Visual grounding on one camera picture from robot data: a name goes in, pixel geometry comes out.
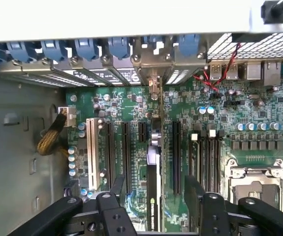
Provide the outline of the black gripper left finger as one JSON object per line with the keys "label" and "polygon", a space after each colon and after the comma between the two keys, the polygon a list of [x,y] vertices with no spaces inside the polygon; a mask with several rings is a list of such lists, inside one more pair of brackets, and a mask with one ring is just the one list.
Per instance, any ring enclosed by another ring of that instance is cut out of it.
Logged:
{"label": "black gripper left finger", "polygon": [[125,176],[118,175],[109,191],[87,202],[67,196],[10,233],[12,236],[135,236],[137,232],[120,198]]}

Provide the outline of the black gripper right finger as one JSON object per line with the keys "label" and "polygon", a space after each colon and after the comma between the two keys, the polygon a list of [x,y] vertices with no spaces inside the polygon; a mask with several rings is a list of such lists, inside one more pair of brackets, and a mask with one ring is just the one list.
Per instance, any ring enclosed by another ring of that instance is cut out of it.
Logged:
{"label": "black gripper right finger", "polygon": [[245,197],[232,204],[205,192],[190,175],[185,176],[184,199],[201,236],[283,236],[283,212],[260,199]]}

